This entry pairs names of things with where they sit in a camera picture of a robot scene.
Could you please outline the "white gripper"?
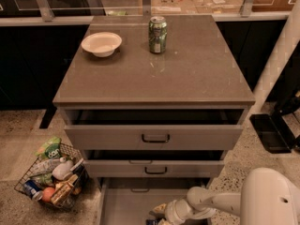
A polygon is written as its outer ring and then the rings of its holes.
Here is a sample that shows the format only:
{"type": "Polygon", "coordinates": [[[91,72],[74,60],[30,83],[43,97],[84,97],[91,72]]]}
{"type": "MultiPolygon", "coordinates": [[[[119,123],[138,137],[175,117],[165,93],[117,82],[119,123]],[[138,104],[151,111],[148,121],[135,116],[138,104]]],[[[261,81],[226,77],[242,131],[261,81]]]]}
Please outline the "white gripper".
{"type": "Polygon", "coordinates": [[[168,204],[162,203],[149,212],[155,218],[161,218],[158,225],[182,225],[187,220],[207,219],[215,213],[214,208],[207,207],[198,211],[186,199],[174,200],[168,204]]]}

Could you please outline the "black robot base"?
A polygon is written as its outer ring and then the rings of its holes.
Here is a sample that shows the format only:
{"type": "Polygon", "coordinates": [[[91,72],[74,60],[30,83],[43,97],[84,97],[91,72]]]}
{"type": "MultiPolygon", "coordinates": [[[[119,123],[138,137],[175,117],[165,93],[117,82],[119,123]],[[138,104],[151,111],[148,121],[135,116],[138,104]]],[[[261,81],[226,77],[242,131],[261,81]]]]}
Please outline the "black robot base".
{"type": "Polygon", "coordinates": [[[291,153],[300,148],[300,136],[293,135],[280,114],[252,114],[249,120],[269,153],[291,153]]]}

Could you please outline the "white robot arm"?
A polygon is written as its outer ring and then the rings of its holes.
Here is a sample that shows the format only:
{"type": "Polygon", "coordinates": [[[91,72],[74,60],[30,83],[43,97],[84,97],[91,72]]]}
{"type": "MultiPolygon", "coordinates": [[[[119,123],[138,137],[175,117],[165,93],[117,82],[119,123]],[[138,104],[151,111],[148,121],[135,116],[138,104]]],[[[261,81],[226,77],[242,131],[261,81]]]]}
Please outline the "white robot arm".
{"type": "MultiPolygon", "coordinates": [[[[260,110],[300,40],[300,0],[297,0],[254,89],[260,110]]],[[[153,209],[164,216],[159,225],[181,225],[189,219],[210,218],[217,210],[240,217],[240,225],[298,225],[300,190],[286,176],[272,169],[251,171],[239,193],[213,192],[192,187],[179,200],[153,209]]]]}

